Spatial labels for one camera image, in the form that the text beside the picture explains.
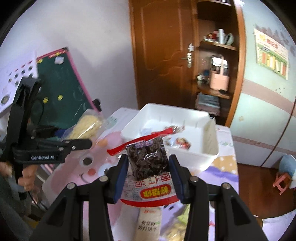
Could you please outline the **person left hand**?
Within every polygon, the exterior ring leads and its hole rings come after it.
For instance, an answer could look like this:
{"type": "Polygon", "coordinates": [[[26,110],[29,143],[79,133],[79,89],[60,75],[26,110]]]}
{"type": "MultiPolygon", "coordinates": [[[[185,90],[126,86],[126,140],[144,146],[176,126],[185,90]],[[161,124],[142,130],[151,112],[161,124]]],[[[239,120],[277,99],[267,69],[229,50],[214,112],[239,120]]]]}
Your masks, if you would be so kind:
{"type": "MultiPolygon", "coordinates": [[[[37,165],[29,165],[23,169],[23,175],[18,179],[18,185],[24,187],[25,191],[33,190],[37,168],[37,165]]],[[[11,177],[12,173],[12,165],[7,162],[1,162],[1,175],[4,177],[11,177]]]]}

